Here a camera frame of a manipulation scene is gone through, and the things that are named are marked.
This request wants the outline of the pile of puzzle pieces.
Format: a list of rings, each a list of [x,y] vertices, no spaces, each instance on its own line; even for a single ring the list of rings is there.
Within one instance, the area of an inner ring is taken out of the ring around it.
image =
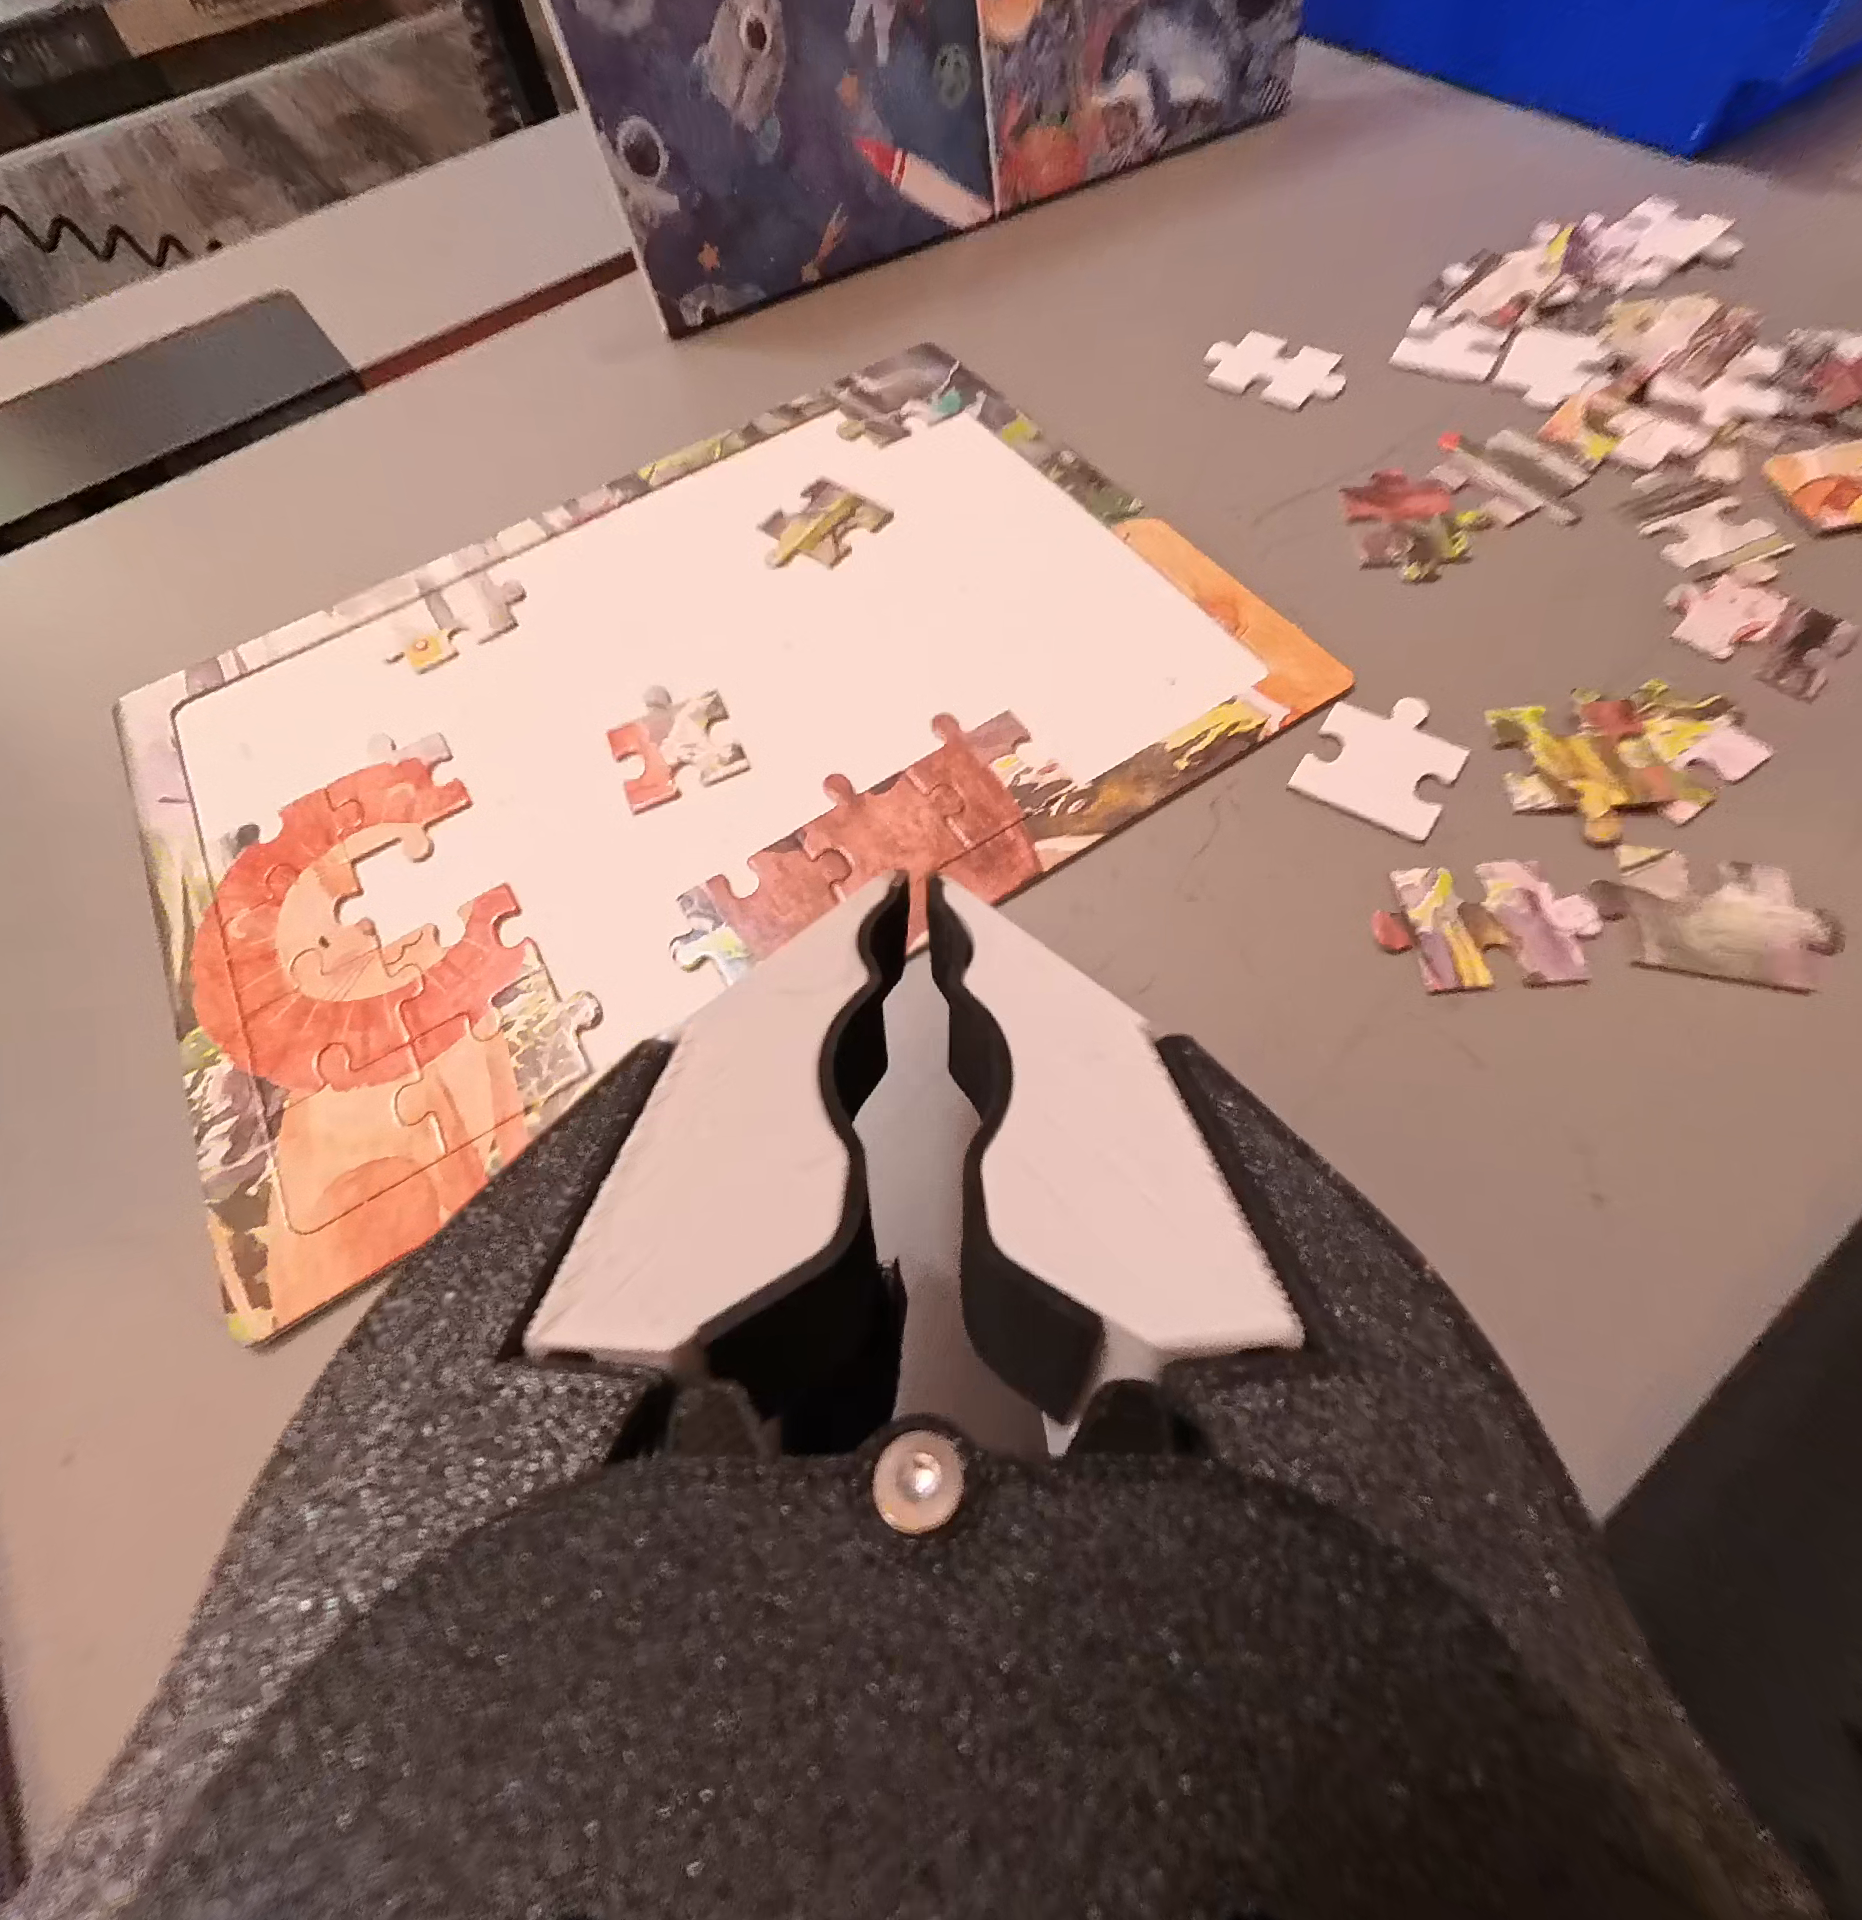
[[[1794,534],[1862,534],[1862,328],[1771,341],[1742,302],[1668,291],[1738,253],[1729,219],[1643,200],[1449,264],[1390,367],[1499,386],[1539,423],[1451,428],[1426,472],[1376,468],[1344,487],[1363,568],[1428,585],[1488,531],[1532,520],[1570,531],[1580,496],[1615,468],[1629,483],[1615,503],[1620,521],[1672,571],[1672,643],[1712,663],[1742,658],[1756,685],[1816,702],[1859,631],[1783,591],[1781,562]],[[1731,863],[1696,885],[1680,851],[1625,838],[1646,820],[1664,823],[1629,816],[1609,849],[1582,838],[1615,863],[1582,894],[1529,858],[1484,860],[1468,885],[1446,868],[1397,869],[1374,942],[1414,956],[1428,995],[1488,991],[1496,952],[1530,988],[1586,985],[1587,946],[1609,925],[1643,970],[1808,993],[1842,952],[1840,925],[1797,901],[1781,868]]]

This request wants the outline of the black flat plate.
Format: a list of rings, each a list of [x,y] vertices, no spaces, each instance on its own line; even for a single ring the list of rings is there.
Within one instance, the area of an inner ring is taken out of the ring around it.
[[[0,559],[363,394],[273,291],[0,401]]]

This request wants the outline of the lion jigsaw puzzle board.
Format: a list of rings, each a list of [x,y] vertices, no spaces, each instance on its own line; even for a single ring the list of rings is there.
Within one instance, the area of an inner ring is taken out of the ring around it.
[[[849,444],[833,386],[852,376],[950,376],[966,412],[890,449]],[[894,525],[853,536],[837,568],[768,568],[759,525],[823,476]],[[468,573],[527,588],[516,628],[425,675],[387,663],[387,615]],[[752,772],[683,775],[674,803],[633,816],[605,731],[652,685],[719,691]],[[678,895],[714,874],[748,886],[746,858],[823,814],[827,776],[894,776],[937,748],[936,714],[1026,723],[1011,786],[1044,876],[1351,685],[1177,526],[919,345],[128,693],[117,723],[208,1236],[195,931],[233,851],[367,766],[373,735],[442,731],[471,810],[425,860],[371,856],[346,917],[448,934],[508,882],[508,937],[537,945],[560,993],[601,1005],[590,1083],[730,985],[673,962]]]

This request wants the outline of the illustrated puzzle box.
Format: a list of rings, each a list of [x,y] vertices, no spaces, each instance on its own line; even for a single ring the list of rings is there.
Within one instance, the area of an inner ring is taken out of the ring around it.
[[[667,337],[1262,125],[1298,2],[546,6]]]

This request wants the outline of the orange puzzle piece grey knob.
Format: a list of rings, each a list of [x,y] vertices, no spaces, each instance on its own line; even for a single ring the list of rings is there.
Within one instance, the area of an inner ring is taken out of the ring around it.
[[[433,830],[471,810],[471,792],[444,768],[454,749],[442,731],[420,731],[409,741],[389,735],[367,739],[373,772],[363,801],[358,858],[396,849],[409,860],[433,851]]]

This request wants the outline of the whiskered orange puzzle piece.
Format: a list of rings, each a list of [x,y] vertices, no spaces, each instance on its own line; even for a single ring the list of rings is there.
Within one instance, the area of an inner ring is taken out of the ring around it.
[[[442,945],[437,929],[422,926],[380,949],[392,983],[394,1021],[409,1043],[437,1031],[471,1033],[498,993],[537,957],[534,939],[508,942],[505,931],[520,914],[508,882],[489,886],[462,906],[461,934]]]

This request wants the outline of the white table brown edge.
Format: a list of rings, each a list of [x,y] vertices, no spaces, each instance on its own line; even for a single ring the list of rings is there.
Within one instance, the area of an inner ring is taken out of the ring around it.
[[[371,385],[588,289],[630,254],[599,136],[560,114],[0,338],[0,405],[267,295]]]

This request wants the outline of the assembled lion puzzle pieces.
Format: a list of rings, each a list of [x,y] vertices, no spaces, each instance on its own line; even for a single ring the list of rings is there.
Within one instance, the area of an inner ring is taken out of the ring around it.
[[[560,993],[537,945],[471,1033],[403,1040],[380,949],[437,925],[346,917],[383,853],[358,858],[371,772],[233,851],[191,952],[210,1236],[228,1329],[252,1348],[436,1235],[595,1073],[601,1005]]]

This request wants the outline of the assembled brown trunk puzzle pieces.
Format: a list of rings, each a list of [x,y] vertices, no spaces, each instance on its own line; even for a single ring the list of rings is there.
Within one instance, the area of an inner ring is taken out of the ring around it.
[[[999,903],[1041,876],[1037,838],[1011,776],[1030,731],[1011,710],[977,726],[934,717],[937,748],[894,776],[856,789],[823,780],[823,814],[746,858],[748,886],[714,874],[678,895],[683,929],[670,939],[678,970],[730,983],[818,922],[877,876],[911,886],[907,946],[924,937],[924,882],[942,876]]]

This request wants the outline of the orange grey foliage puzzle piece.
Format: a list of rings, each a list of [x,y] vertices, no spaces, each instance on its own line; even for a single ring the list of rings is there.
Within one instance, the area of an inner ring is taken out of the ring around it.
[[[611,754],[633,768],[623,776],[630,814],[674,803],[683,775],[710,788],[752,772],[748,749],[726,731],[730,719],[714,688],[683,699],[662,685],[649,688],[642,714],[605,731]]]

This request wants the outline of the grey desk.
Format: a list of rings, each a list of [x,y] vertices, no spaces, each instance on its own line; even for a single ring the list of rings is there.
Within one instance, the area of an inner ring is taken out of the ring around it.
[[[0,1667],[28,1846],[96,1787],[365,1301],[223,1332],[116,699],[840,371],[944,345],[1321,636],[1365,702],[1664,675],[1664,567],[1599,511],[1442,583],[1361,571],[1340,485],[1501,396],[1390,371],[1439,265],[1552,213],[1729,213],[1774,322],[1862,322],[1862,67],[1677,166],[1310,46],[1285,119],[695,342],[633,277],[0,559]],[[1801,591],[1862,631],[1862,541]],[[1821,993],[1617,962],[1426,997],[1369,942],[1390,842],[1243,760],[1015,906],[1203,1040],[1463,1298],[1605,1513],[1862,1213],[1862,636],[1680,831],[1834,910]]]

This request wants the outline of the yellow green dotted puzzle piece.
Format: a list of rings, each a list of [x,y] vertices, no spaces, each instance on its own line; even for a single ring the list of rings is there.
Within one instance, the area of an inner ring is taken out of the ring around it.
[[[1664,681],[1620,695],[1584,688],[1556,708],[1488,708],[1484,726],[1513,756],[1501,776],[1511,811],[1574,816],[1596,849],[1617,847],[1629,816],[1696,820],[1774,756],[1729,699],[1690,699]]]

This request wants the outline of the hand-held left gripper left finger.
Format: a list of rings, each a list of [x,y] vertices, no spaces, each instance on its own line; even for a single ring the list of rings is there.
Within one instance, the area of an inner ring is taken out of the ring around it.
[[[884,1423],[907,1293],[856,1120],[890,1069],[911,885],[882,874],[688,1019],[521,1333],[746,1390],[775,1423]]]

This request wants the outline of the black studded rubber mat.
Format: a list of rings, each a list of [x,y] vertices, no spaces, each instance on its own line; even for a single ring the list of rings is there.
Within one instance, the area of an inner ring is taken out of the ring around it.
[[[1862,1215],[1605,1521],[1696,1734],[1862,1916]]]

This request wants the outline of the blue plastic bin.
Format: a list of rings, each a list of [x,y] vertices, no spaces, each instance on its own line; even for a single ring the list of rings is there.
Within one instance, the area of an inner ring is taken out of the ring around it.
[[[1862,63],[1862,2],[1305,2],[1303,35],[1672,156]]]

